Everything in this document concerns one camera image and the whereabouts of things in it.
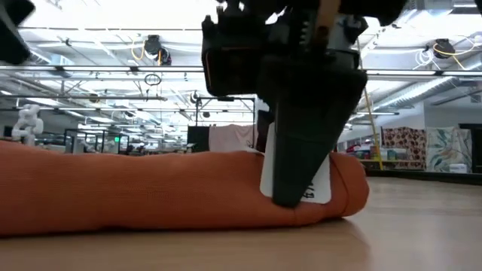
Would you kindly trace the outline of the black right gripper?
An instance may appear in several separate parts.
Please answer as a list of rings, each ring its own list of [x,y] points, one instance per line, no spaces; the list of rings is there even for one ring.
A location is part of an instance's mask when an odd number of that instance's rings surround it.
[[[258,88],[275,111],[273,201],[294,208],[368,81],[352,46],[370,11],[364,1],[260,1],[259,14],[280,15],[259,63],[281,73],[263,75]]]

